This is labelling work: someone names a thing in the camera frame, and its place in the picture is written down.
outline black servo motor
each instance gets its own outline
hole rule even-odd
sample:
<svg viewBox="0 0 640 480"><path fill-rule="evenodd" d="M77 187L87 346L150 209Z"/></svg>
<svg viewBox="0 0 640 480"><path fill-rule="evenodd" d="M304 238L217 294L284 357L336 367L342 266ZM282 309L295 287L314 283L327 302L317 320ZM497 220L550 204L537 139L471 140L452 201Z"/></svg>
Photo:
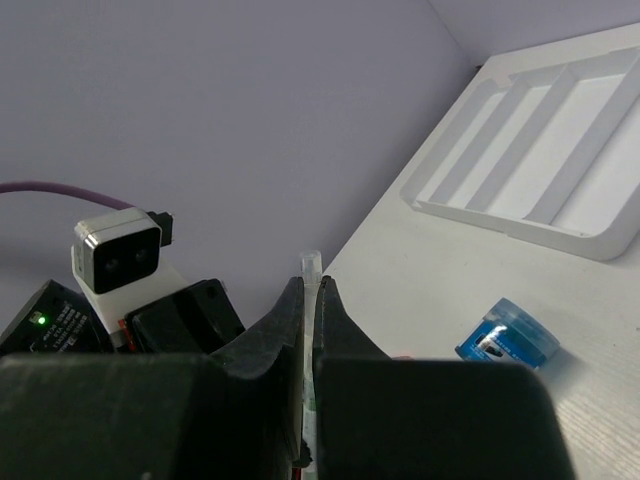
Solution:
<svg viewBox="0 0 640 480"><path fill-rule="evenodd" d="M0 335L0 355L18 352L113 353L87 299L49 280Z"/></svg>

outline camera lens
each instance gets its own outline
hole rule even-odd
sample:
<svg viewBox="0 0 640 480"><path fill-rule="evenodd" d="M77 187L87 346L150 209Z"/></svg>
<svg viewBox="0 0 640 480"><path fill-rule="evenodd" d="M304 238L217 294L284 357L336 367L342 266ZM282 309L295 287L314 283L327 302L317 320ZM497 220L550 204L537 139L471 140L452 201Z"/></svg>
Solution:
<svg viewBox="0 0 640 480"><path fill-rule="evenodd" d="M148 256L149 256L149 254L147 253L146 250L144 250L144 249L138 250L136 252L136 262L142 263L147 259Z"/></svg>
<svg viewBox="0 0 640 480"><path fill-rule="evenodd" d="M109 273L113 273L118 269L119 266L120 266L120 262L117 259L112 258L111 260L108 260L107 263L104 264L104 269Z"/></svg>

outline cable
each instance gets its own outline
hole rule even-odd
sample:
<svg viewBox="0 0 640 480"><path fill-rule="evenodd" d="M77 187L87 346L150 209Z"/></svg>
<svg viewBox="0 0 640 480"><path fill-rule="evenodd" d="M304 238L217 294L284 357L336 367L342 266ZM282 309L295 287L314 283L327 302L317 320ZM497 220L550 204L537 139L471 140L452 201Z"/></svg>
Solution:
<svg viewBox="0 0 640 480"><path fill-rule="evenodd" d="M123 202L122 200L118 200L117 198L108 197L101 193L92 192L91 190L85 190L84 188L74 187L71 185L64 185L62 183L33 181L0 183L0 194L12 192L55 193L57 195L65 195L67 197L74 197L79 198L80 200L97 203L98 205L104 205L105 207L113 208L115 210L124 210L125 208L133 207L133 205Z"/></svg>

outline black camera face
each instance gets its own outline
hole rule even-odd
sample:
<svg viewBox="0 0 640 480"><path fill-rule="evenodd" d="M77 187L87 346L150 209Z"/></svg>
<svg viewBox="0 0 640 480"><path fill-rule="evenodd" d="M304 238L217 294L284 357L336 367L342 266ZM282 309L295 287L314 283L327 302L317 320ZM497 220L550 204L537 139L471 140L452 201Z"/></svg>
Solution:
<svg viewBox="0 0 640 480"><path fill-rule="evenodd" d="M98 245L93 252L94 291L110 292L155 272L161 233L150 228Z"/></svg>

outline camera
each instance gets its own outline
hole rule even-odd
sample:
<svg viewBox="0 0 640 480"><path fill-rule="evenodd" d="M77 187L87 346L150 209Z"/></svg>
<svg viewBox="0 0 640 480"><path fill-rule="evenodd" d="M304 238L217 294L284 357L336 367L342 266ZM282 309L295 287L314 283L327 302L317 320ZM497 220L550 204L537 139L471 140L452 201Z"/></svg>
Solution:
<svg viewBox="0 0 640 480"><path fill-rule="evenodd" d="M75 235L74 268L97 294L148 277L158 268L162 229L138 208L83 220Z"/></svg>

